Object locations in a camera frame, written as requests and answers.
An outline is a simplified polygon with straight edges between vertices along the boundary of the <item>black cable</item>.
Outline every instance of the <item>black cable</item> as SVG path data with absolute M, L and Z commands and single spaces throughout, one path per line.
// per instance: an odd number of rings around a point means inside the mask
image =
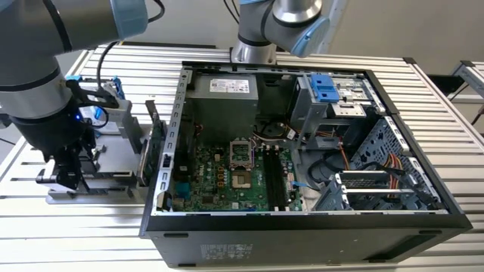
M 160 6 L 160 13 L 156 14 L 152 18 L 148 19 L 148 24 L 152 23 L 153 21 L 158 20 L 165 14 L 165 6 L 161 3 L 161 1 L 160 0 L 153 0 L 153 2 Z
M 240 13 L 238 13 L 237 6 L 236 6 L 233 0 L 232 0 L 232 6 L 233 6 L 233 9 L 234 9 L 234 13 L 237 13 L 237 16 L 240 18 Z
M 2 139 L 2 138 L 0 138 L 0 141 L 2 141 L 2 142 L 5 142 L 5 143 L 9 143 L 10 145 L 14 145 L 14 143 L 13 143 L 13 142 L 10 142 L 10 141 L 8 141 L 8 140 L 5 140 L 5 139 Z
M 342 171 L 344 169 L 342 168 L 337 168 L 334 167 L 333 165 L 328 164 L 328 162 L 325 161 L 330 156 L 333 156 L 334 154 L 337 154 L 340 152 L 340 150 L 333 150 L 333 151 L 328 151 L 326 153 L 322 154 L 321 158 L 318 160 L 316 160 L 308 167 L 308 171 L 306 171 L 306 174 L 308 174 L 308 183 L 309 183 L 309 186 L 310 186 L 310 189 L 318 191 L 318 189 L 314 189 L 314 188 L 318 188 L 317 184 L 320 183 L 328 183 L 329 182 L 329 179 L 326 180 L 322 180 L 322 179 L 317 179 L 313 177 L 312 175 L 312 171 L 314 169 L 314 167 L 320 164 L 322 164 L 330 171 L 333 171 L 334 173 L 336 172 L 340 172 Z
M 228 10 L 229 14 L 232 15 L 233 20 L 234 20 L 234 21 L 236 21 L 236 23 L 238 24 L 237 17 L 234 17 L 233 12 L 232 12 L 232 10 L 229 9 L 229 6 L 228 6 L 228 3 L 226 3 L 226 0 L 224 0 L 224 4 L 225 4 L 225 8 L 226 8 L 226 10 Z
M 474 117 L 474 119 L 472 120 L 472 123 L 470 123 L 470 124 L 472 124 L 472 126 L 477 123 L 478 118 L 481 117 L 481 115 L 482 115 L 482 114 L 480 114 L 480 113 L 476 115 L 476 117 Z
M 465 88 L 468 88 L 468 86 L 469 86 L 469 84 L 466 83 L 465 85 L 464 85 L 464 88 L 461 88 L 456 93 L 454 93 L 454 95 L 452 96 L 452 98 L 448 100 L 448 101 L 452 101 L 456 97 L 457 97 L 457 95 L 462 92 L 462 90 L 465 90 Z
M 98 62 L 97 62 L 97 69 L 96 69 L 96 80 L 97 80 L 97 88 L 101 89 L 101 86 L 100 86 L 100 69 L 102 67 L 102 62 L 104 62 L 104 58 L 105 58 L 105 55 L 108 54 L 110 48 L 113 48 L 113 46 L 117 44 L 117 41 L 113 41 L 104 49 L 102 51 L 102 54 L 100 55 L 100 58 L 98 58 Z
M 109 122 L 109 114 L 108 114 L 108 111 L 106 111 L 102 107 L 97 106 L 97 108 L 100 108 L 100 110 L 104 112 L 104 115 L 105 115 L 105 121 L 104 121 L 104 124 L 101 124 L 101 125 L 92 125 L 92 127 L 93 127 L 94 129 L 101 129 L 102 127 L 105 127 L 105 125 L 106 125 L 106 124 L 108 124 L 108 122 Z

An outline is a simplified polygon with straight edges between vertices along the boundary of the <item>barcode label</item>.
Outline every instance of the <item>barcode label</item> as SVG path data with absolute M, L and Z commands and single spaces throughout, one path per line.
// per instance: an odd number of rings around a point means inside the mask
M 248 94 L 249 81 L 240 79 L 212 79 L 210 92 L 230 92 L 236 94 Z

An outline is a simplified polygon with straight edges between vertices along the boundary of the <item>motherboard chip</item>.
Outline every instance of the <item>motherboard chip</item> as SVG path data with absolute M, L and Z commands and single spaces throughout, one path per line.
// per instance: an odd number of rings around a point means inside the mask
M 250 172 L 233 171 L 232 172 L 232 188 L 233 189 L 250 189 Z
M 202 204 L 213 204 L 213 197 L 201 197 Z

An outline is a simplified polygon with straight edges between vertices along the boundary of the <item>metal rail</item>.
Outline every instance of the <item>metal rail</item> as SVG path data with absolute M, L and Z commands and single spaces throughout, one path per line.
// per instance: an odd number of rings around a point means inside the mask
M 102 47 L 84 52 L 69 73 L 93 78 L 101 52 Z M 102 77 L 121 78 L 126 98 L 133 102 L 132 113 L 140 122 L 150 122 L 145 100 L 154 100 L 160 117 L 168 120 L 181 61 L 228 60 L 226 50 L 116 46 L 102 64 Z M 281 65 L 374 71 L 474 229 L 398 264 L 268 267 L 265 271 L 482 271 L 482 139 L 418 66 L 400 58 L 381 57 L 312 55 L 298 59 L 280 53 L 277 60 Z M 166 269 L 150 241 L 137 238 L 142 205 L 45 204 L 46 188 L 34 183 L 42 167 L 41 154 L 21 139 L 0 165 L 0 264 L 6 264 L 0 269 Z M 261 270 L 260 267 L 226 268 L 242 269 Z

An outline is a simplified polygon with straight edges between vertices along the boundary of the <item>motherboard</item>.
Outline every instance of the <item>motherboard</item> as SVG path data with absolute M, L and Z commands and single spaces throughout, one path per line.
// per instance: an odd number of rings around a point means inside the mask
M 289 150 L 252 148 L 246 143 L 233 141 L 229 146 L 196 148 L 189 182 L 176 183 L 174 210 L 301 210 L 290 184 L 294 166 Z

